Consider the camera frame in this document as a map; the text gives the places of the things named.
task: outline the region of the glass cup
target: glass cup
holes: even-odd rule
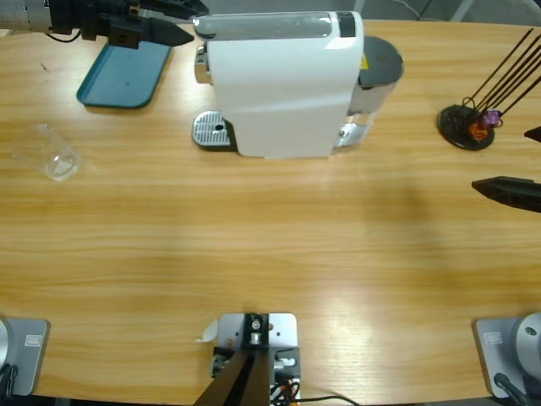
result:
[[[80,155],[47,124],[34,125],[15,135],[10,152],[13,158],[57,181],[75,175],[81,166]]]

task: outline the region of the blue tray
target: blue tray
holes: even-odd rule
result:
[[[139,49],[105,45],[77,91],[86,106],[146,106],[161,76],[170,47],[142,41]]]

